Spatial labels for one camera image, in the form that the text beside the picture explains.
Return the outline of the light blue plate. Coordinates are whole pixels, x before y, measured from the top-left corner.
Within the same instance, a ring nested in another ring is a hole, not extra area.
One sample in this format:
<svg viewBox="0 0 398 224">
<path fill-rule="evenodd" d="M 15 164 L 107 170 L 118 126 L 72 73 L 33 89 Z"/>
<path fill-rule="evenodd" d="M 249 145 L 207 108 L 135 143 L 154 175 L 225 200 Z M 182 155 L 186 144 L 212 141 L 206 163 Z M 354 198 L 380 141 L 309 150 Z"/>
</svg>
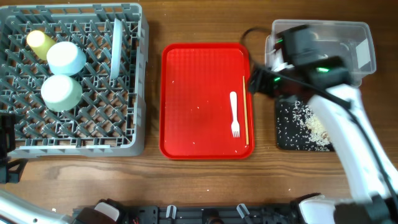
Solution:
<svg viewBox="0 0 398 224">
<path fill-rule="evenodd" d="M 123 39 L 123 26 L 119 19 L 114 20 L 113 28 L 113 41 L 112 41 L 112 52 L 111 52 L 111 71 L 110 79 L 116 79 L 119 76 L 120 64 L 121 64 L 121 51 L 122 51 L 122 39 Z"/>
</svg>

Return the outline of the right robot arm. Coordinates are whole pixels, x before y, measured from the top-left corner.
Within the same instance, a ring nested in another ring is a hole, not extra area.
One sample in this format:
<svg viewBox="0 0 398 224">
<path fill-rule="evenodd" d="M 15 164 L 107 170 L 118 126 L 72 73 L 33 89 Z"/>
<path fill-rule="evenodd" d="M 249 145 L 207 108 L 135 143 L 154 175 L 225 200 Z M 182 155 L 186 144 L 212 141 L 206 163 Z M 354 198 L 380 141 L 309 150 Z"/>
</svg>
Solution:
<svg viewBox="0 0 398 224">
<path fill-rule="evenodd" d="M 397 169 L 368 120 L 345 62 L 339 56 L 319 58 L 309 25 L 279 32 L 277 38 L 280 68 L 255 63 L 248 89 L 306 102 L 326 129 L 351 191 L 343 200 L 304 197 L 298 203 L 300 217 L 305 223 L 396 223 Z"/>
</svg>

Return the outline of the light blue small bowl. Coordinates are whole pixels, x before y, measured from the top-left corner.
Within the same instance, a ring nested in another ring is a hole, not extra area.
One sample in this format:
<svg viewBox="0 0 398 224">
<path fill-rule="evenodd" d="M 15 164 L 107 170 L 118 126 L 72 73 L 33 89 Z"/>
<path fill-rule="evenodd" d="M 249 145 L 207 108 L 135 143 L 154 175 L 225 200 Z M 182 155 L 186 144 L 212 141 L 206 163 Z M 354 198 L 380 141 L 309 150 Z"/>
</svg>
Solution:
<svg viewBox="0 0 398 224">
<path fill-rule="evenodd" d="M 83 69 L 86 55 L 72 42 L 59 42 L 47 52 L 47 62 L 54 75 L 72 76 Z"/>
</svg>

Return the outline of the wooden chopstick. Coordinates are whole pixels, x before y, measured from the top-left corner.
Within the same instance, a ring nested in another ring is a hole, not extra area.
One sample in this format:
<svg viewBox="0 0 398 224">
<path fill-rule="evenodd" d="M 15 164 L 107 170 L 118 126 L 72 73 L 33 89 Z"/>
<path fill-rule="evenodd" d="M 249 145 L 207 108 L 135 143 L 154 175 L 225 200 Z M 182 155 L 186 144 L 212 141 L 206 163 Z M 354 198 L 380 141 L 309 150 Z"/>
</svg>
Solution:
<svg viewBox="0 0 398 224">
<path fill-rule="evenodd" d="M 246 82 L 245 76 L 242 77 L 243 79 L 243 105 L 244 105 L 244 125 L 245 125 L 245 139 L 246 139 L 246 146 L 249 145 L 249 131 L 248 131 L 248 110 L 247 110 L 247 100 L 246 100 Z"/>
</svg>

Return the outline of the yellow plastic cup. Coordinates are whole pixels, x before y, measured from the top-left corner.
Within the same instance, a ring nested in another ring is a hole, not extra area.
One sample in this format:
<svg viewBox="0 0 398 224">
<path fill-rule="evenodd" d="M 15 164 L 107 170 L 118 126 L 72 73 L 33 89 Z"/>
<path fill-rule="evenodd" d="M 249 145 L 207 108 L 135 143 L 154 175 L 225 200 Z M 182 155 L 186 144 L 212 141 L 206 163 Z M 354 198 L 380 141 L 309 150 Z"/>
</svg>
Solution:
<svg viewBox="0 0 398 224">
<path fill-rule="evenodd" d="M 47 60 L 47 52 L 56 42 L 41 30 L 34 30 L 27 35 L 27 44 L 39 59 Z"/>
</svg>

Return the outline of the white plastic fork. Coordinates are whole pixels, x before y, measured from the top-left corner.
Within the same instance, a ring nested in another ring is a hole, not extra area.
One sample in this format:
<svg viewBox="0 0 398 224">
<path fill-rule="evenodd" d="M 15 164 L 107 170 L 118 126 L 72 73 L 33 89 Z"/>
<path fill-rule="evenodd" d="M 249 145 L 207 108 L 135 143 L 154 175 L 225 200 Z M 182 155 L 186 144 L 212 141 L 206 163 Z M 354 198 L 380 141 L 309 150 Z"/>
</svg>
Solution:
<svg viewBox="0 0 398 224">
<path fill-rule="evenodd" d="M 238 122 L 238 99 L 237 93 L 235 91 L 231 91 L 229 94 L 229 100 L 231 105 L 232 112 L 232 123 L 231 123 L 231 132 L 234 138 L 240 137 L 240 125 Z"/>
</svg>

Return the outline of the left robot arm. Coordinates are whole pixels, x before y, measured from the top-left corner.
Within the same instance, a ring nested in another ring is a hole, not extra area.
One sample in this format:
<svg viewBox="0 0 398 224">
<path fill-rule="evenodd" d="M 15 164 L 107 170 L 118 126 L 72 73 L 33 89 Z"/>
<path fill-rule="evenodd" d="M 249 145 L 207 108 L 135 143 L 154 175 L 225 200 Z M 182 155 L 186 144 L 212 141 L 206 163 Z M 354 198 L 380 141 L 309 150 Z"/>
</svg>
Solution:
<svg viewBox="0 0 398 224">
<path fill-rule="evenodd" d="M 28 159 L 12 160 L 16 149 L 15 124 L 12 113 L 1 113 L 1 183 L 17 184 Z M 5 190 L 1 190 L 1 221 L 5 223 L 127 223 L 128 214 L 117 204 L 101 200 L 95 207 L 85 207 L 76 217 L 40 208 Z"/>
</svg>

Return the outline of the green bowl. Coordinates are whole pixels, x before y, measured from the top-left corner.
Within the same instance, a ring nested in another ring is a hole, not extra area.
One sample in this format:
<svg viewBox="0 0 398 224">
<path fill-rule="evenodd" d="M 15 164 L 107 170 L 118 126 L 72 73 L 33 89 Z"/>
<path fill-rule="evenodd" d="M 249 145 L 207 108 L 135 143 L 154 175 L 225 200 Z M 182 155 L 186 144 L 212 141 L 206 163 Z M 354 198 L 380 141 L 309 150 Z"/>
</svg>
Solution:
<svg viewBox="0 0 398 224">
<path fill-rule="evenodd" d="M 70 110 L 79 104 L 83 89 L 73 78 L 66 75 L 52 75 L 44 81 L 41 96 L 46 107 L 55 112 Z"/>
</svg>

